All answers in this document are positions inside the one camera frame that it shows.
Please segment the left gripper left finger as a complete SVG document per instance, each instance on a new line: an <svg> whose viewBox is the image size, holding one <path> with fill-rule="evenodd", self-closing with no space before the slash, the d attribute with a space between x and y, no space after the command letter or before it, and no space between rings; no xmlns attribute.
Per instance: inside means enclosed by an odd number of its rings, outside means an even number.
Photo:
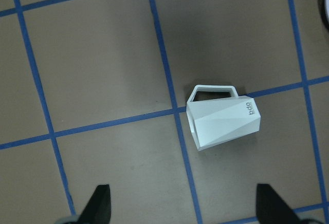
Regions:
<svg viewBox="0 0 329 224"><path fill-rule="evenodd" d="M111 191L109 184L98 185L77 223L110 223Z"/></svg>

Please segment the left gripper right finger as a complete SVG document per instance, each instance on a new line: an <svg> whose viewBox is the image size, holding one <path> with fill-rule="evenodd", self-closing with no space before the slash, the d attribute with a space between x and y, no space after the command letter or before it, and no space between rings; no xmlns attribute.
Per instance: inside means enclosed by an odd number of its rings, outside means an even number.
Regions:
<svg viewBox="0 0 329 224"><path fill-rule="evenodd" d="M257 184L256 217L259 223L300 223L300 218L269 184Z"/></svg>

